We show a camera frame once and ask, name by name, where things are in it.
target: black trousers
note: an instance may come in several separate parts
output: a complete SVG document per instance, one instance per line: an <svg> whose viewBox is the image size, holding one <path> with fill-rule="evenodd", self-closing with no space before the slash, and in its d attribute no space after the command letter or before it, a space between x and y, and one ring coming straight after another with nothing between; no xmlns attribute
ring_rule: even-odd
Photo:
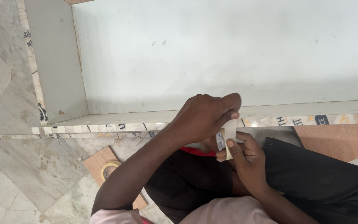
<svg viewBox="0 0 358 224"><path fill-rule="evenodd" d="M321 224L358 224L358 166L266 138L266 180ZM231 165L177 150L145 189L161 211L179 223L214 198L231 197Z"/></svg>

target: gray stone floor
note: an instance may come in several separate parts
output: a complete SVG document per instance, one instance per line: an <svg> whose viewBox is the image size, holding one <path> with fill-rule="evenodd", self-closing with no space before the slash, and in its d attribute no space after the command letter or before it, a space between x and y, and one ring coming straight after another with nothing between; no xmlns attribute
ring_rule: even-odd
<svg viewBox="0 0 358 224"><path fill-rule="evenodd" d="M15 0L0 0L0 134L27 134L39 126L39 111ZM300 145L292 127L244 128L259 143L266 136ZM83 160L112 145L125 161L147 140L0 140L0 224L89 223L98 186ZM358 159L352 161L358 165ZM156 224L171 223L143 190L142 213Z"/></svg>

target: sleeve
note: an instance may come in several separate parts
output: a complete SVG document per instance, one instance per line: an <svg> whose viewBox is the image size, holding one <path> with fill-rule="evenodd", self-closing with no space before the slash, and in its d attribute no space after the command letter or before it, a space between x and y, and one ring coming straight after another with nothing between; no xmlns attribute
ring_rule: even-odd
<svg viewBox="0 0 358 224"><path fill-rule="evenodd" d="M130 211L101 209L93 214L89 224L143 224L143 221L139 209Z"/></svg>

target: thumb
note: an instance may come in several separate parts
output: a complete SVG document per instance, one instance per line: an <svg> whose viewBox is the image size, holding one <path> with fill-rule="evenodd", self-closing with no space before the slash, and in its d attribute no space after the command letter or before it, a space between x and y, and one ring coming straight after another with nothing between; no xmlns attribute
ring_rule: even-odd
<svg viewBox="0 0 358 224"><path fill-rule="evenodd" d="M248 161L246 160L243 151L241 150L237 142L229 139L226 141L226 146L229 148L230 153L233 156L233 160L237 170L245 169L246 165L248 164Z"/></svg>
<svg viewBox="0 0 358 224"><path fill-rule="evenodd" d="M237 119L240 117L240 114L234 110L228 110L226 113L222 114L220 118L215 122L216 125L221 128L226 122Z"/></svg>

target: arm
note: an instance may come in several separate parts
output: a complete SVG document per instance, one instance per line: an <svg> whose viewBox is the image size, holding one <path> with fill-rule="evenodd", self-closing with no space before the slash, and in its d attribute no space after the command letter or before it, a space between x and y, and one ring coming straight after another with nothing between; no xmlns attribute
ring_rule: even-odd
<svg viewBox="0 0 358 224"><path fill-rule="evenodd" d="M236 164L238 176L252 196L261 203L267 214L280 224L318 224L312 217L267 185L265 153L256 140L250 134L243 132L237 132L236 138L243 140L243 144L228 140L227 146ZM216 156L219 161L226 157L226 152L222 150Z"/></svg>
<svg viewBox="0 0 358 224"><path fill-rule="evenodd" d="M107 178L97 192L92 215L100 209L130 206L156 169L180 147L215 135L239 117L237 93L223 98L198 94L186 101L175 119Z"/></svg>

